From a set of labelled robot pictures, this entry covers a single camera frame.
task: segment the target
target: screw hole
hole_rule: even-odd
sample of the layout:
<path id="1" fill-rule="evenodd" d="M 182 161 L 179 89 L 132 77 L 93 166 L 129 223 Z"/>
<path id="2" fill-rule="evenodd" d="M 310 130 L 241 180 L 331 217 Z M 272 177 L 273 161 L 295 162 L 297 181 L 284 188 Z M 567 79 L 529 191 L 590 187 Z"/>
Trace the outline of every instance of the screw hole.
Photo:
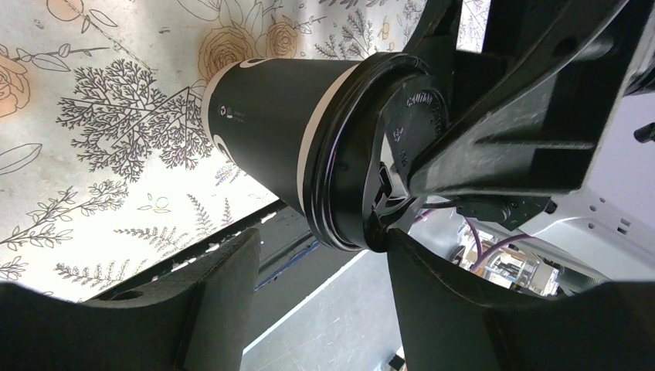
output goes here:
<path id="1" fill-rule="evenodd" d="M 575 49 L 578 48 L 578 41 L 575 40 L 575 37 L 569 36 L 560 41 L 557 46 L 553 49 L 553 56 L 567 56 L 570 53 L 575 52 Z"/>

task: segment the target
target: rose illustration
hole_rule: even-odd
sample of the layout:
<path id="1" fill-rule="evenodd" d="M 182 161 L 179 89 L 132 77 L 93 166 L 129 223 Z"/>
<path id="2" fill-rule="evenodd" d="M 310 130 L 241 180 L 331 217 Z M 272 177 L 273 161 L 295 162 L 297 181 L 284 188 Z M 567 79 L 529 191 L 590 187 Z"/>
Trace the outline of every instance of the rose illustration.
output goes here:
<path id="1" fill-rule="evenodd" d="M 267 58 L 294 58 L 298 47 L 298 31 L 287 22 L 276 22 L 266 34 Z"/>
<path id="2" fill-rule="evenodd" d="M 29 102 L 26 73 L 25 67 L 0 54 L 0 117 L 13 114 Z"/>
<path id="3" fill-rule="evenodd" d="M 198 70 L 207 80 L 230 63 L 256 57 L 255 39 L 241 26 L 213 29 L 200 46 Z"/>

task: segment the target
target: leaf illustration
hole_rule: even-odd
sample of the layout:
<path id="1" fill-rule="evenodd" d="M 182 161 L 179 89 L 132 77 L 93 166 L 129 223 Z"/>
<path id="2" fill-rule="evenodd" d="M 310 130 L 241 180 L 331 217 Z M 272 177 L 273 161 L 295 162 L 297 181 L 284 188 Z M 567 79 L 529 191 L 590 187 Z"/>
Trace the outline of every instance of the leaf illustration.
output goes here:
<path id="1" fill-rule="evenodd" d="M 91 15 L 100 23 L 109 27 L 118 27 L 116 22 L 112 21 L 106 14 L 102 13 L 100 10 L 91 9 L 89 11 Z"/>
<path id="2" fill-rule="evenodd" d="M 57 198 L 49 198 L 48 203 L 38 203 L 38 209 L 27 213 L 32 217 L 33 224 L 14 228 L 10 237 L 0 240 L 0 246 L 6 245 L 14 251 L 27 243 L 37 247 L 45 245 L 53 248 L 55 243 L 61 244 L 72 238 L 68 236 L 72 230 L 57 233 L 56 228 L 61 225 L 59 222 L 73 220 L 71 217 L 75 215 L 73 212 L 79 210 L 83 215 L 88 216 L 89 213 L 95 213 L 95 210 L 116 210 L 123 205 L 123 200 L 127 197 L 127 185 L 124 182 L 105 180 L 100 184 L 92 185 L 89 189 L 92 197 L 81 203 L 74 199 L 77 192 L 73 191 L 72 186 L 65 191 L 59 191 Z"/>
<path id="3" fill-rule="evenodd" d="M 57 51 L 57 54 L 61 56 L 62 58 L 66 58 L 68 54 L 70 53 L 70 44 L 63 44 L 59 47 L 59 50 Z"/>
<path id="4" fill-rule="evenodd" d="M 260 36 L 257 41 L 255 41 L 255 50 L 260 56 L 266 55 L 266 33 Z"/>
<path id="5" fill-rule="evenodd" d="M 205 90 L 207 89 L 207 81 L 203 80 L 198 80 L 191 85 L 189 89 L 191 89 L 191 93 L 197 96 L 198 98 L 202 99 L 202 96 L 205 95 Z"/>
<path id="6" fill-rule="evenodd" d="M 21 263 L 22 257 L 15 257 L 11 262 L 0 265 L 0 279 L 17 281 L 25 271 L 27 263 Z"/>
<path id="7" fill-rule="evenodd" d="M 43 70 L 69 72 L 70 68 L 56 56 L 48 54 L 36 54 L 32 58 L 32 64 Z"/>
<path id="8" fill-rule="evenodd" d="M 219 17 L 223 27 L 231 26 L 233 22 L 241 26 L 243 24 L 241 5 L 236 0 L 221 0 Z"/>
<path id="9" fill-rule="evenodd" d="M 34 161 L 41 153 L 43 145 L 28 143 L 0 153 L 0 175 L 20 170 Z"/>
<path id="10" fill-rule="evenodd" d="M 305 24 L 299 25 L 298 31 L 300 31 L 300 33 L 304 33 L 305 35 L 311 35 L 311 29 L 308 25 Z"/>
<path id="11" fill-rule="evenodd" d="M 368 0 L 366 6 L 368 8 L 371 8 L 372 6 L 376 6 L 376 5 L 383 6 L 384 4 L 386 4 L 386 2 L 387 0 Z"/>
<path id="12" fill-rule="evenodd" d="M 264 7 L 261 2 L 256 2 L 248 16 L 246 17 L 246 24 L 243 27 L 246 31 L 250 32 L 253 38 L 257 38 L 263 31 L 263 13 Z"/>
<path id="13" fill-rule="evenodd" d="M 89 29 L 89 26 L 91 26 L 91 20 L 88 15 L 85 15 L 84 22 L 82 22 L 82 33 L 85 33 Z"/>
<path id="14" fill-rule="evenodd" d="M 16 54 L 19 55 L 22 62 L 29 62 L 32 60 L 32 54 L 27 53 L 24 49 L 16 48 Z"/>
<path id="15" fill-rule="evenodd" d="M 178 4 L 187 12 L 203 21 L 215 21 L 219 17 L 219 8 L 212 2 L 202 0 L 178 0 Z"/>

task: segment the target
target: purple cable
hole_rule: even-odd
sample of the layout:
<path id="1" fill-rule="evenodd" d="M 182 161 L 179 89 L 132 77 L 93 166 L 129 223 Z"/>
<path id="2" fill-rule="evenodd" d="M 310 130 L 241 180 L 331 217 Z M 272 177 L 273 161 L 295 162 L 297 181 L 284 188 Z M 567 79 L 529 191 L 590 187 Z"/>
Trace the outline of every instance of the purple cable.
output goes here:
<path id="1" fill-rule="evenodd" d="M 489 247 L 489 250 L 485 251 L 482 255 L 477 256 L 477 260 L 473 265 L 471 266 L 470 271 L 474 272 L 477 271 L 478 268 L 484 263 L 486 259 L 489 259 L 489 257 L 495 253 L 496 251 L 502 249 L 503 247 L 506 247 L 510 243 L 514 243 L 519 240 L 525 240 L 527 238 L 532 238 L 532 236 L 527 235 L 525 233 L 523 234 L 517 234 L 516 236 L 508 237 L 502 241 L 499 241 L 498 243 L 494 244 L 492 247 Z"/>
<path id="2" fill-rule="evenodd" d="M 469 225 L 469 228 L 471 228 L 471 233 L 473 234 L 473 238 L 475 239 L 475 248 L 477 250 L 477 256 L 478 260 L 482 256 L 482 242 L 480 241 L 480 234 L 477 232 L 477 229 L 473 225 L 473 222 L 470 221 L 469 218 L 464 217 L 464 220 L 467 222 Z"/>

